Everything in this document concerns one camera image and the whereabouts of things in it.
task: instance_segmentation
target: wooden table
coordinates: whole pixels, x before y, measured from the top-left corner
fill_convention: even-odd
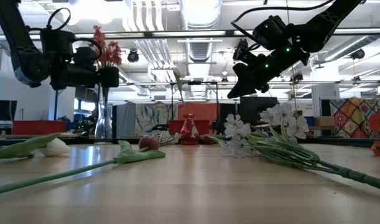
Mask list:
[[[321,158],[380,178],[367,149],[310,144]],[[0,185],[113,158],[118,146],[0,161]],[[167,146],[166,158],[89,171],[0,195],[0,223],[380,223],[380,190],[331,174]]]

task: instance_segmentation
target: clear vase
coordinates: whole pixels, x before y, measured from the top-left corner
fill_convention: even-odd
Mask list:
[[[195,127],[194,114],[185,114],[184,124],[180,131],[180,143],[184,145],[197,145],[200,140],[200,134]]]
[[[95,139],[113,138],[113,105],[101,101],[98,104],[98,120],[96,124]]]

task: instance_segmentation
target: colorful quilt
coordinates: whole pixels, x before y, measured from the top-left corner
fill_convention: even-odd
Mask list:
[[[343,138],[378,138],[369,128],[369,118],[378,112],[378,100],[350,98],[331,100],[331,115],[335,120],[335,136]]]

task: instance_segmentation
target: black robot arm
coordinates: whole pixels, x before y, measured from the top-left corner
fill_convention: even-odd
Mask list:
[[[307,65],[310,53],[318,52],[324,48],[342,20],[363,0],[336,0],[327,10],[301,25],[285,25],[279,16],[270,16],[258,25],[252,34],[236,24],[240,18],[249,12],[266,9],[307,11],[325,6],[333,1],[329,0],[310,8],[255,8],[242,13],[233,21],[231,24],[237,30],[255,41],[258,46],[272,50],[272,53],[267,56],[263,54],[255,56],[247,49],[247,44],[240,42],[234,59],[243,63],[237,63],[233,67],[238,76],[238,82],[228,94],[228,98],[253,94],[256,93],[256,90],[265,93],[269,90],[268,81],[278,77],[294,63],[301,61]]]
[[[9,42],[14,73],[20,82],[37,87],[50,76],[54,90],[62,90],[67,86],[94,87],[99,83],[103,87],[119,86],[118,68],[96,70],[94,64],[100,54],[97,55],[90,47],[80,47],[73,53],[72,43],[79,40],[92,43],[98,52],[102,52],[102,49],[92,39],[77,39],[74,33],[62,30],[70,16],[60,27],[52,29],[50,24],[53,17],[67,8],[56,10],[50,16],[46,28],[30,28],[22,20],[18,3],[20,0],[0,0],[0,25]],[[39,31],[43,52],[31,41],[29,32],[32,30]]]

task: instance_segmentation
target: flower stem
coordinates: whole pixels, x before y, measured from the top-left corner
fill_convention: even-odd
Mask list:
[[[57,180],[57,179],[61,179],[64,177],[69,177],[71,175],[80,174],[82,172],[86,172],[86,171],[89,171],[92,169],[97,169],[97,168],[107,166],[110,164],[114,164],[114,163],[116,163],[116,159],[111,159],[109,161],[100,162],[98,164],[93,164],[93,165],[85,166],[85,167],[82,167],[79,169],[62,172],[60,174],[47,175],[47,176],[39,177],[39,178],[32,179],[32,180],[25,180],[25,181],[13,183],[13,184],[6,184],[3,186],[0,186],[0,194],[6,193],[6,192],[9,192],[12,190],[21,189],[21,188],[28,187],[28,186],[35,185],[35,184],[40,184],[40,183],[47,182],[50,180]]]

